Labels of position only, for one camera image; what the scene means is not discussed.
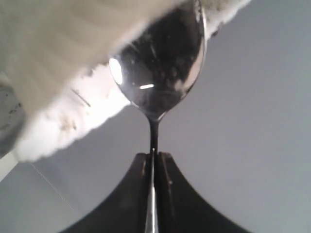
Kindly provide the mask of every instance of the white fur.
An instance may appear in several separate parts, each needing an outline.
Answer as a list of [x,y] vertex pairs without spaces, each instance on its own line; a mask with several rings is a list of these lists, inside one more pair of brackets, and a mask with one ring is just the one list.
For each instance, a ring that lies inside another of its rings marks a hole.
[[[203,0],[207,37],[249,1]],[[128,105],[107,66],[98,65],[92,77],[85,77],[81,70],[124,47],[180,2],[56,1],[21,27],[5,67],[28,114],[13,150],[18,160],[50,156]]]

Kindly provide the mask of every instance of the gray background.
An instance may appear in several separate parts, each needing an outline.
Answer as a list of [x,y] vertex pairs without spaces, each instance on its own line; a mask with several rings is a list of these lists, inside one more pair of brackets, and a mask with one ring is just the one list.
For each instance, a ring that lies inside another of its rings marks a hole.
[[[209,42],[200,80],[160,126],[161,150],[194,188],[256,233],[311,233],[310,10],[310,0],[254,0]],[[85,215],[148,140],[128,107],[18,165],[0,183],[0,233],[54,233]]]

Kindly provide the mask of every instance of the white fluffy material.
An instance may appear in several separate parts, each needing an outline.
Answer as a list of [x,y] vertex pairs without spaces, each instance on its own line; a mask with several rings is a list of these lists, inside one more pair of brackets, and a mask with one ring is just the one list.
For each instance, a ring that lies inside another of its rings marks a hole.
[[[28,116],[12,154],[19,161],[50,156],[128,105],[107,66],[95,67],[91,77],[82,70],[124,47],[182,1],[0,0],[0,33],[6,33],[3,15],[20,20],[7,36],[8,46],[0,41],[0,49],[6,52],[2,69]],[[207,37],[249,1],[203,0]],[[28,7],[15,11],[17,2]],[[38,3],[40,14],[30,2]]]

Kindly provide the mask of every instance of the gray wall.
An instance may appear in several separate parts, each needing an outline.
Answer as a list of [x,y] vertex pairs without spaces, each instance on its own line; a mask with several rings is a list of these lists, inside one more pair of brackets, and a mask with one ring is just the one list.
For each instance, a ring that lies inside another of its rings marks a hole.
[[[311,232],[310,9],[310,0],[254,0],[209,42],[201,79],[160,127],[161,150],[194,188],[257,233]],[[52,233],[86,214],[148,138],[129,107],[36,163],[49,183],[18,165],[0,183],[0,232]]]

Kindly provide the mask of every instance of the black holder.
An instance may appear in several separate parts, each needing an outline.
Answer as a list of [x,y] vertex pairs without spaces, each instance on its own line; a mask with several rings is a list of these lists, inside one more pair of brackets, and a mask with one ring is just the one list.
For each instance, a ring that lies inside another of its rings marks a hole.
[[[137,154],[108,198],[62,233],[145,233],[151,172],[151,156]],[[197,194],[169,153],[155,158],[155,193],[159,233],[248,233]]]

